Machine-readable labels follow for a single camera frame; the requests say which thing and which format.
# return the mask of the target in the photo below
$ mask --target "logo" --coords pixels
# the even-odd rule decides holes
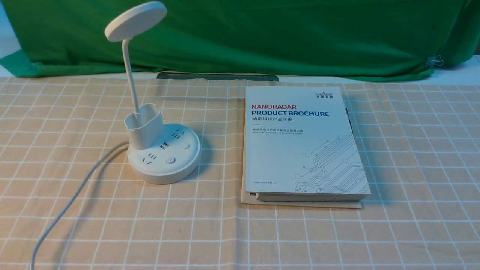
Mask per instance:
[[[322,93],[317,93],[317,98],[333,98],[333,95],[332,93],[325,93],[322,92]]]

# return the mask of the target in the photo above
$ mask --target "beige grid tablecloth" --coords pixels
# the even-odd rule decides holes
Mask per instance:
[[[126,83],[0,78],[0,269],[26,269],[93,164],[128,139]],[[118,151],[36,269],[480,269],[480,87],[338,85],[372,190],[363,209],[342,210],[240,203],[245,85],[265,82],[136,83],[141,103],[200,135],[199,168],[145,184]]]

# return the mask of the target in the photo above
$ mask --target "circuit board graphic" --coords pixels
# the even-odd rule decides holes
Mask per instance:
[[[369,194],[367,178],[353,133],[327,140],[305,153],[311,163],[295,174],[297,193]]]

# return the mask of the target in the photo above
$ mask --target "book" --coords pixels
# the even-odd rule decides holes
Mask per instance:
[[[245,90],[245,191],[263,202],[371,194],[338,87]]]

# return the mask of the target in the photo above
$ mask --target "power cord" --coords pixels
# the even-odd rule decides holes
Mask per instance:
[[[63,217],[63,215],[65,214],[65,212],[67,212],[68,208],[70,208],[70,206],[72,205],[72,203],[75,201],[75,199],[78,197],[78,195],[80,194],[80,192],[82,191],[82,189],[85,187],[85,184],[87,184],[87,181],[88,179],[90,179],[90,177],[92,176],[92,174],[95,172],[95,170],[100,166],[100,164],[102,164],[113,152],[115,152],[118,148],[124,146],[124,145],[127,145],[129,142],[122,142],[120,144],[117,144],[116,146],[114,146],[107,154],[105,154],[94,166],[93,168],[90,170],[90,172],[87,174],[87,176],[85,177],[84,181],[82,182],[82,184],[80,185],[80,187],[78,188],[77,192],[75,193],[75,195],[73,195],[73,197],[71,198],[71,200],[68,202],[68,204],[65,206],[65,208],[60,212],[60,214],[55,218],[55,220],[52,222],[52,224],[43,232],[43,234],[40,236],[40,239],[38,240],[37,244],[35,245],[35,248],[33,249],[33,252],[32,252],[32,257],[30,258],[30,270],[35,270],[35,257],[36,257],[36,254],[40,248],[40,246],[42,245],[43,243],[43,240],[45,240],[45,238],[47,237],[47,235],[52,231],[53,227],[55,227],[55,225],[57,224],[57,222],[59,222],[59,220]]]

